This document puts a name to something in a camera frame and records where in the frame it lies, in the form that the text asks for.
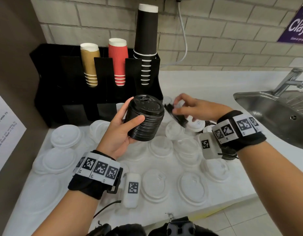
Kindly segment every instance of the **ribbed red cup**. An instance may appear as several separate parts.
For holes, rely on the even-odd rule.
[[[125,78],[125,59],[129,57],[126,40],[120,38],[109,39],[109,58],[113,59],[114,78]]]

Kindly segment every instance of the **sink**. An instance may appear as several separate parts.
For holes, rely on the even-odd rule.
[[[235,93],[234,99],[274,135],[303,149],[303,91]]]

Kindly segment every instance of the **white cable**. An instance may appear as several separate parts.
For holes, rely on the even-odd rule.
[[[176,65],[178,63],[181,63],[184,58],[186,57],[186,54],[188,53],[188,44],[186,42],[186,37],[185,37],[185,31],[184,31],[184,24],[183,24],[183,20],[182,20],[182,16],[181,16],[181,11],[180,11],[180,2],[178,2],[178,13],[179,13],[179,18],[180,18],[180,22],[181,22],[181,28],[182,28],[182,32],[183,32],[183,39],[184,39],[184,44],[185,44],[185,52],[184,52],[184,56],[182,57],[182,59],[178,60],[177,62],[174,63],[170,63],[170,64],[164,64],[162,66],[160,66],[160,68],[169,66],[169,65]]]

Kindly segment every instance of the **tiled wall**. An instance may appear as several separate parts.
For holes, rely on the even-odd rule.
[[[159,6],[162,64],[184,55],[175,1],[31,0],[48,43],[107,46],[119,37],[134,47],[139,3]],[[303,0],[182,1],[188,55],[165,70],[290,70],[303,67],[303,45],[276,43]]]

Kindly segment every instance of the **chrome faucet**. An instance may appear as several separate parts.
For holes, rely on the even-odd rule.
[[[274,97],[280,97],[285,90],[290,86],[294,85],[297,88],[303,88],[303,81],[297,81],[296,79],[303,73],[302,69],[293,68],[290,73],[283,79],[283,81],[273,90],[272,95]]]

